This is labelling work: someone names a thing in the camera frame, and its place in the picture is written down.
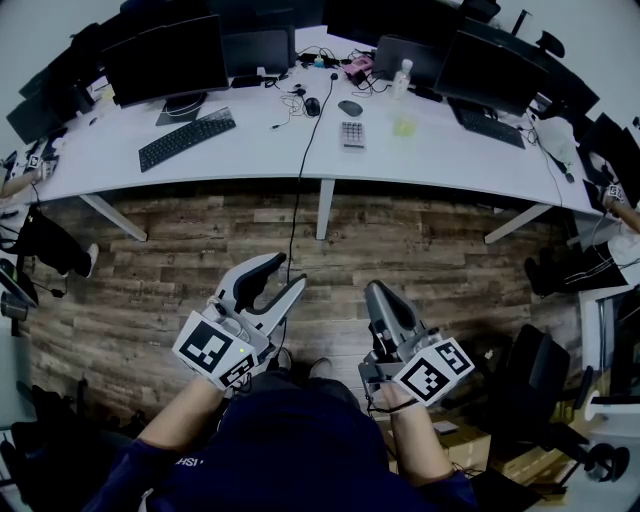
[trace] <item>forearm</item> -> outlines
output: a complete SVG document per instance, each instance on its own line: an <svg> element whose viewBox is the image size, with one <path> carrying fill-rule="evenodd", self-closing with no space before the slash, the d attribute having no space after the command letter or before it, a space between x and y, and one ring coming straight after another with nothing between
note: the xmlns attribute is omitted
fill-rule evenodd
<svg viewBox="0 0 640 512"><path fill-rule="evenodd" d="M204 377L194 378L142 431L145 443L184 452L218 409L224 392Z"/></svg>
<svg viewBox="0 0 640 512"><path fill-rule="evenodd" d="M39 170L25 172L22 176L18 176L17 178L13 178L6 182L2 187L2 191L0 191L0 197L3 199L11 197L27 188L32 183L38 183L38 181L40 181Z"/></svg>
<svg viewBox="0 0 640 512"><path fill-rule="evenodd" d="M425 407L416 405L391 415L396 456L401 475L414 487L453 474Z"/></svg>
<svg viewBox="0 0 640 512"><path fill-rule="evenodd" d="M638 212L618 201L612 202L609 209L618 214L618 217L636 233L640 233L640 214Z"/></svg>

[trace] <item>white desk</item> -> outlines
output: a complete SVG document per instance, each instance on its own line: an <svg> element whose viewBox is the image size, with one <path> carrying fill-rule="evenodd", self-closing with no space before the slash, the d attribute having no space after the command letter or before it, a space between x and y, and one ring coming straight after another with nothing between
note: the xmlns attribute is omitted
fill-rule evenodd
<svg viewBox="0 0 640 512"><path fill-rule="evenodd" d="M317 44L330 48L337 57L346 56L362 45L328 36L323 27L299 30L296 46L302 50ZM333 93L318 126L307 156L303 177L320 179L321 197L317 238L327 230L333 185L337 179L369 180L431 185L485 192L526 199L536 203L529 210L490 234L491 243L514 231L553 206L586 213L589 205L579 159L572 169L576 183L570 185L555 164L549 169L537 147L526 150L470 133L460 126L446 104L438 104L413 94L402 108L418 120L416 132L407 138L392 134L396 105L391 90L370 98L357 98L355 88L338 70L301 67L290 78L265 89L230 89L210 93L200 116L229 107L237 128L203 142L170 160L140 172L138 149L173 131L176 126L156 127L164 104L158 101L126 109L115 106L69 124L60 163L54 176L38 186L42 201L80 196L110 220L139 240L146 233L137 228L96 194L142 185L224 178L297 177L304 151L316 119L294 117L277 130L271 126L287 120L287 107L280 96L296 83L306 86L307 97L322 103L330 88L330 75L338 72ZM358 121L365 126L367 149L348 153L339 145L339 126L347 117L339 108L341 100L353 100L364 108ZM551 175L554 174L557 185ZM26 190L21 200L34 201Z"/></svg>

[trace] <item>calculator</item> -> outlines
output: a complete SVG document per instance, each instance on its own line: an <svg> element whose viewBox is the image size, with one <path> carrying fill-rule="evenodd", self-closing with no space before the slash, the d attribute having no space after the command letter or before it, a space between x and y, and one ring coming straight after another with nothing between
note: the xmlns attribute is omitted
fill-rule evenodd
<svg viewBox="0 0 640 512"><path fill-rule="evenodd" d="M343 122L340 140L345 149L365 149L364 126L362 123Z"/></svg>

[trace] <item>computer mouse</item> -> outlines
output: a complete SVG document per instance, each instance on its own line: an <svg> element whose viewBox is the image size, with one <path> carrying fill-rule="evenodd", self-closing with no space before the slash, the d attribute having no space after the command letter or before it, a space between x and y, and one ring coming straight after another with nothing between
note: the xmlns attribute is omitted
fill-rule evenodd
<svg viewBox="0 0 640 512"><path fill-rule="evenodd" d="M318 98L307 98L304 102L304 108L308 116L317 117L320 115L320 102Z"/></svg>
<svg viewBox="0 0 640 512"><path fill-rule="evenodd" d="M344 100L338 103L338 106L348 116L358 117L360 114L362 114L362 107L358 105L355 101Z"/></svg>

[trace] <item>black cable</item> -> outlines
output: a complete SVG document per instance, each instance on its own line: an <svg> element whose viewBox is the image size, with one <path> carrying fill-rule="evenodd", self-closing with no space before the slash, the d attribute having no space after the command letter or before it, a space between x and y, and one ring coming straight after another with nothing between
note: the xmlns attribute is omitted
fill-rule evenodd
<svg viewBox="0 0 640 512"><path fill-rule="evenodd" d="M382 412L385 414L393 414L394 412L399 412L402 411L403 409L406 409L407 407L411 407L412 405L415 405L418 403L418 400L415 398L412 398L411 400L406 401L405 403L398 405L397 407L392 407L391 409L381 409L379 407L375 407L373 405L373 400L371 399L371 397L367 397L367 412L369 414L371 414L371 411L376 411L376 412Z"/></svg>
<svg viewBox="0 0 640 512"><path fill-rule="evenodd" d="M547 157L547 154L550 154L550 153L546 149L544 149L542 144L540 144L540 136L538 135L538 131L536 130L535 125L533 124L533 119L531 119L531 117L529 116L529 112L527 112L526 114L527 114L527 119L529 119L529 122L531 123L531 130L535 134L535 143L538 145L538 147L540 147L540 151L542 151L542 155L544 156L544 162L547 165L547 170L549 171L549 174L553 178L553 182L556 185L556 190L558 191L558 197L560 198L560 206L562 207L564 205L562 203L562 194L560 193L560 187L558 186L558 181L556 180L556 177L553 175L553 171L551 170L551 167L549 167L549 158ZM529 142L532 146L536 145L536 144L532 144L531 141L529 141L528 137L526 137L526 139L527 139L527 142Z"/></svg>
<svg viewBox="0 0 640 512"><path fill-rule="evenodd" d="M302 50L302 51L298 52L298 53L296 54L296 57L300 57L300 55L302 55L302 54L303 54L304 52L306 52L307 50L310 50L311 48L317 48L317 49L319 50L319 52L318 52L318 53L320 54L320 56L322 56L322 52L323 52L323 51L324 51L325 53L329 52L329 53L331 53L331 56L330 56L330 57L331 57L333 60L338 60L338 59L336 59L335 54L334 54L334 53L333 53L329 48L325 48L324 46L315 46L315 45L314 45L314 46L307 46L304 50Z"/></svg>
<svg viewBox="0 0 640 512"><path fill-rule="evenodd" d="M384 73L384 70L380 70L380 71L373 71L371 72L369 75L367 75L364 79L364 81L367 83L367 85L365 87L360 87L360 85L356 85L356 87L359 89L359 91L354 91L351 94L353 96L357 96L358 98L370 98L371 96L373 96L373 93L377 93L377 94L381 94L383 92L385 92L389 87L391 87L391 84L387 84L385 85L384 89L382 89L381 91L378 91L374 85L376 84L376 82L378 80L380 80L382 77L378 77L376 78L373 82L369 81L369 78L371 77L371 75L373 75L374 73Z"/></svg>
<svg viewBox="0 0 640 512"><path fill-rule="evenodd" d="M31 183L31 186L33 187L33 191L36 193L36 200L38 201L38 209L40 209L40 194L38 194L38 189L33 183Z"/></svg>
<svg viewBox="0 0 640 512"><path fill-rule="evenodd" d="M296 234L296 214L298 213L298 206L300 205L300 183L302 182L302 171L304 170L304 164L307 160L307 154L309 153L309 149L311 148L311 144L313 143L313 138L316 135L316 130L318 129L318 125L320 124L320 120L322 119L322 114L324 114L324 107L326 106L327 102L329 101L329 97L331 96L331 93L333 92L333 82L335 80L338 79L338 75L337 73L332 73L331 74L331 83L329 86L329 94L327 94L327 97L325 98L324 102L322 103L322 107L320 108L320 114L318 114L318 120L316 121L315 126L313 127L313 131L311 132L311 138L309 139L309 144L307 144L307 149L305 149L304 151L304 155L302 157L302 164L300 165L300 171L298 172L298 182L296 183L296 204L293 207L293 219L291 222L291 237L289 238L289 258L287 261L287 283L289 284L289 275L291 273L291 259L293 258L293 239L295 237ZM287 321L284 321L284 328L282 331L282 341L280 342L280 346L278 347L278 351L276 352L276 355L274 356L275 358L278 357L278 355L280 354L280 350L282 350L282 347L284 346L284 340L287 336Z"/></svg>
<svg viewBox="0 0 640 512"><path fill-rule="evenodd" d="M35 281L31 281L31 282L38 288L42 288L43 290L47 290L48 292L50 292L51 295L53 295L56 299L61 299L67 294L67 291L69 291L68 279L69 279L68 277L64 278L64 291L58 290L57 288L47 288L46 286L38 284Z"/></svg>

